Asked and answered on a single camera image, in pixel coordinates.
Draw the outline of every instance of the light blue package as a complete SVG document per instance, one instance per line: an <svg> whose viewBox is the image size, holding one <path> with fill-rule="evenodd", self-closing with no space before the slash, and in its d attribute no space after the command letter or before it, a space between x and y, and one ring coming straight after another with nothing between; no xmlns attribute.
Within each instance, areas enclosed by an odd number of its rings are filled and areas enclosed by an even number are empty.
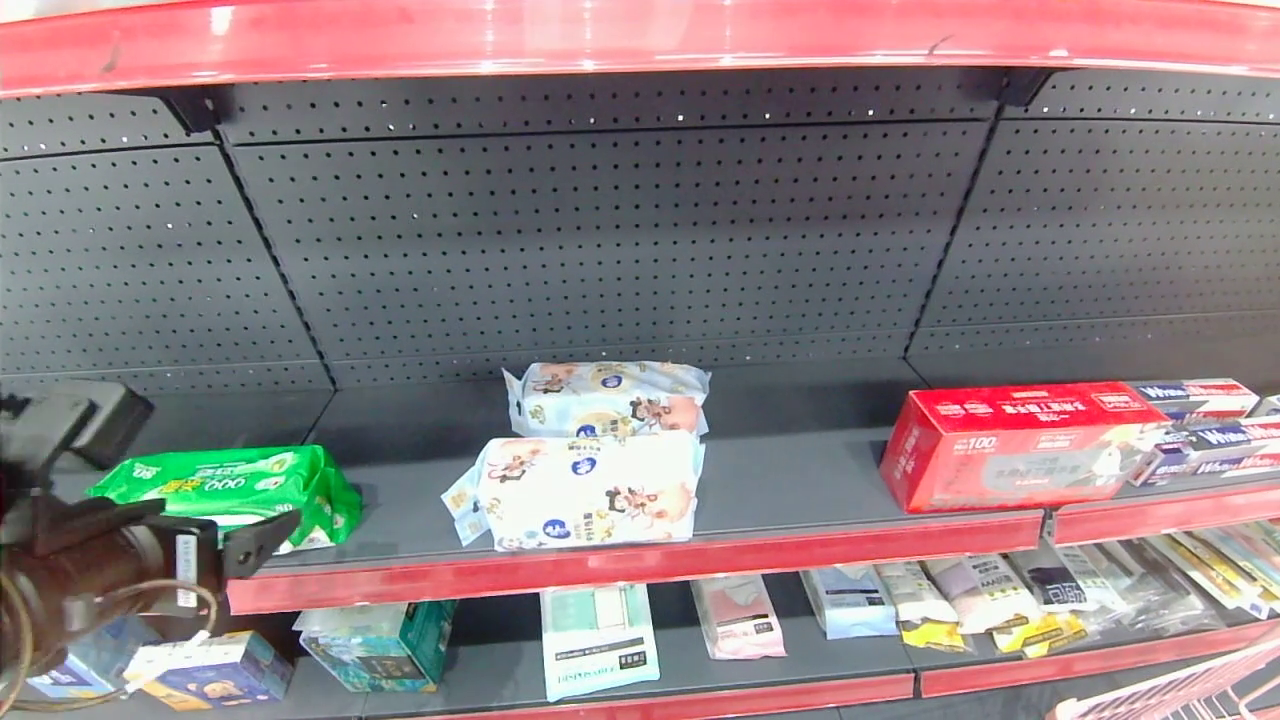
<svg viewBox="0 0 1280 720"><path fill-rule="evenodd" d="M67 660L27 683L49 697L88 698L124 687L124 669L138 647L160 642L141 618L120 618L67 648Z"/></svg>
<svg viewBox="0 0 1280 720"><path fill-rule="evenodd" d="M897 635L897 614L870 565L835 565L800 574L828 641Z"/></svg>
<svg viewBox="0 0 1280 720"><path fill-rule="evenodd" d="M507 379L511 429L525 437L627 438L707 432L710 373L676 363L534 363Z"/></svg>
<svg viewBox="0 0 1280 720"><path fill-rule="evenodd" d="M543 591L547 701L657 680L645 585Z"/></svg>

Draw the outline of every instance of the red shelf frame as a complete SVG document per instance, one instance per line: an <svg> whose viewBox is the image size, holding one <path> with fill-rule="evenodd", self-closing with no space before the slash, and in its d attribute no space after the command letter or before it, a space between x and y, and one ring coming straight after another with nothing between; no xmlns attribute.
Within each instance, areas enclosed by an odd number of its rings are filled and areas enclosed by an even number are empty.
<svg viewBox="0 0 1280 720"><path fill-rule="evenodd" d="M1036 660L1014 660L965 667L923 670L920 673L920 694L922 697L940 697L992 691L1231 652L1248 646L1276 625L1280 625L1280 620L1249 623L1248 625L1238 625L1222 630L1210 630L1207 633L1110 647L1106 650L1070 652Z"/></svg>
<svg viewBox="0 0 1280 720"><path fill-rule="evenodd" d="M471 560L385 566L270 566L228 587L237 615L538 592L620 582L655 583L722 573L783 573L837 562L870 562L1010 552L1037 546L1038 510L980 516L934 516L901 525L791 537L703 538L689 543L564 552L476 553Z"/></svg>
<svg viewBox="0 0 1280 720"><path fill-rule="evenodd" d="M1280 76L1210 0L197 0L0 24L0 96L251 81L815 65Z"/></svg>
<svg viewBox="0 0 1280 720"><path fill-rule="evenodd" d="M915 674L906 673L612 702L567 702L527 710L449 715L449 719L493 720L500 712L503 717L512 720L568 720L571 717L573 720L713 720L910 700L914 693Z"/></svg>
<svg viewBox="0 0 1280 720"><path fill-rule="evenodd" d="M1052 537L1056 544L1080 544L1271 518L1280 518L1280 483L1275 480L1068 505L1053 515Z"/></svg>

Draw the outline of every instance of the tissue box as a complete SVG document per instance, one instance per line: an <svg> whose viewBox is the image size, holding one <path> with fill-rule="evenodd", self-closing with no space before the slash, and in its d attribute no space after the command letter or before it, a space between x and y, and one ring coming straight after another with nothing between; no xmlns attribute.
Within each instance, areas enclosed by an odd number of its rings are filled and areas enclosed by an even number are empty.
<svg viewBox="0 0 1280 720"><path fill-rule="evenodd" d="M507 379L511 429L525 437L703 434L710 374L675 363L534 363Z"/></svg>
<svg viewBox="0 0 1280 720"><path fill-rule="evenodd" d="M543 591L547 700L657 680L645 585Z"/></svg>
<svg viewBox="0 0 1280 720"><path fill-rule="evenodd" d="M457 601L307 610L293 624L351 692L435 692Z"/></svg>
<svg viewBox="0 0 1280 720"><path fill-rule="evenodd" d="M881 475L908 512L1107 500L1169 425L1119 382L916 389Z"/></svg>
<svg viewBox="0 0 1280 720"><path fill-rule="evenodd" d="M897 634L897 612L870 565L818 568L800 579L828 641Z"/></svg>
<svg viewBox="0 0 1280 720"><path fill-rule="evenodd" d="M179 712L279 702L293 676L293 666L253 632L228 633L186 650L183 643L141 647L124 678L145 678L156 666L166 670L142 692Z"/></svg>
<svg viewBox="0 0 1280 720"><path fill-rule="evenodd" d="M1184 427L1244 418L1258 396L1229 378L1129 383L1147 402Z"/></svg>
<svg viewBox="0 0 1280 720"><path fill-rule="evenodd" d="M27 680L49 697L86 698L124 687L124 669L138 647L160 642L141 618L120 618L67 648L67 660L49 673Z"/></svg>

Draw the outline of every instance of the aluminum foil box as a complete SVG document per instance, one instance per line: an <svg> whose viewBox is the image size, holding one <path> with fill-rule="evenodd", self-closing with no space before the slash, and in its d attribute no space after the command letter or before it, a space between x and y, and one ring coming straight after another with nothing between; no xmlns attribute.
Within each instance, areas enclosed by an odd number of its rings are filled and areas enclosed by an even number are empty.
<svg viewBox="0 0 1280 720"><path fill-rule="evenodd" d="M1178 478L1242 478L1280 473L1280 416L1247 418L1171 433L1133 478L1164 484Z"/></svg>
<svg viewBox="0 0 1280 720"><path fill-rule="evenodd" d="M918 389L881 475L908 512L1106 500L1169 427L1120 382Z"/></svg>
<svg viewBox="0 0 1280 720"><path fill-rule="evenodd" d="M1230 378L1129 384L1170 420L1187 427L1244 418L1258 404L1257 393Z"/></svg>

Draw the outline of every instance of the shelf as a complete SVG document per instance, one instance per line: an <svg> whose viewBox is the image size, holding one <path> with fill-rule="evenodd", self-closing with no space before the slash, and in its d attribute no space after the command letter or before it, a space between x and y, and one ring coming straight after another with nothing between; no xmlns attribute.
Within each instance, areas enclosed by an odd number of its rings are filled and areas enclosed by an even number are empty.
<svg viewBox="0 0 1280 720"><path fill-rule="evenodd" d="M1012 551L1037 543L1039 510L906 515L877 462L918 382L896 360L774 366L712 378L695 539L563 552L462 548L444 492L492 437L509 434L500 382L352 389L314 433L366 498L343 546L270 561L229 588L237 614L475 597L548 585L657 582ZM881 427L865 428L870 424Z"/></svg>
<svg viewBox="0 0 1280 720"><path fill-rule="evenodd" d="M1277 76L1276 17L1204 0L165 3L0 24L0 94L858 64Z"/></svg>

